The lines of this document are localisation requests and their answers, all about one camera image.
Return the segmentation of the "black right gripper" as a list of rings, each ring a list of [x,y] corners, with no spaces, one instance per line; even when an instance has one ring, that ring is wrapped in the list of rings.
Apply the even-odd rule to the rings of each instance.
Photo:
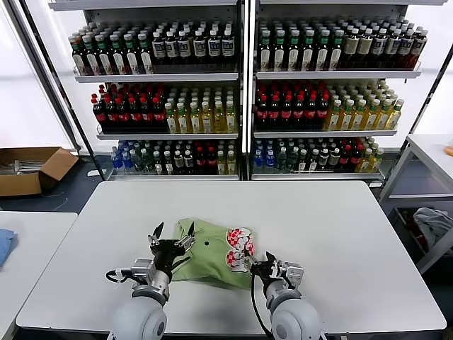
[[[257,261],[253,255],[254,246],[247,246],[243,250],[243,265],[250,266],[252,275],[258,276],[265,284],[282,280],[281,260],[269,251],[265,253],[266,261]]]

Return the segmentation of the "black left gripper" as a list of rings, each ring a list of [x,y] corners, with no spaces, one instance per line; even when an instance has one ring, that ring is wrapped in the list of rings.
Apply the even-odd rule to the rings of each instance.
[[[161,222],[148,235],[150,249],[154,255],[154,265],[156,270],[164,272],[167,276],[173,275],[173,270],[190,259],[186,256],[185,248],[191,248],[195,243],[195,223],[192,222],[188,233],[179,240],[160,239],[164,222]]]

